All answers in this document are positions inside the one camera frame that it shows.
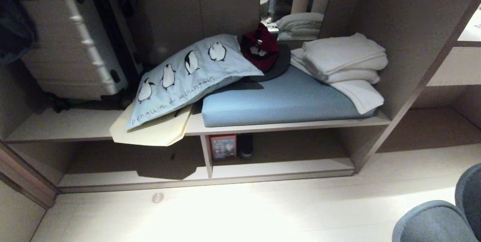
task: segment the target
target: mirror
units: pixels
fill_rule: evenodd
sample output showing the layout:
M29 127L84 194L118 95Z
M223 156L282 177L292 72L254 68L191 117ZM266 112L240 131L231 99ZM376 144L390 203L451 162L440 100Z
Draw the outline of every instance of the mirror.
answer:
M316 40L329 0L260 0L259 17L278 41Z

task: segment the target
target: suitcase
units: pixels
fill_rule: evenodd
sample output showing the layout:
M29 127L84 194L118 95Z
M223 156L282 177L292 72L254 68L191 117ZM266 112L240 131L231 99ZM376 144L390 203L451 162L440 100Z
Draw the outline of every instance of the suitcase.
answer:
M115 100L127 105L142 64L118 0L19 0L36 26L38 40L22 57L53 101Z

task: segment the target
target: dark gray cloth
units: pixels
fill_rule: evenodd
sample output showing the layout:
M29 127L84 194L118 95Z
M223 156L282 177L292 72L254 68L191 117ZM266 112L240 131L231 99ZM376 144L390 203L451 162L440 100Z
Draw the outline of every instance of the dark gray cloth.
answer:
M456 206L464 213L481 241L481 163L466 170L456 185Z
M0 0L0 65L21 58L35 40L34 27L18 0Z
M478 242L463 213L446 201L414 207L395 225L393 242Z

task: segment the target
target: small framed picture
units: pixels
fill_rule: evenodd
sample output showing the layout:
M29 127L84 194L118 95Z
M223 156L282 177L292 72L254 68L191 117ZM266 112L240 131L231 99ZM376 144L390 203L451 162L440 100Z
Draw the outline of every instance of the small framed picture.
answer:
M236 134L211 136L213 160L233 159L237 156Z

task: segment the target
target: blue cushion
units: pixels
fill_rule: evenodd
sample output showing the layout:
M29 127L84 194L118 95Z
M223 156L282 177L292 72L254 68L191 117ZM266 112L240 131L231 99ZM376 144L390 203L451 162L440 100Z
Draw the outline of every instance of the blue cushion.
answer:
M200 40L144 74L127 129L194 103L244 76L262 75L244 58L235 35Z
M204 98L206 127L243 126L371 117L360 115L343 93L290 66L285 74L261 82L237 82Z

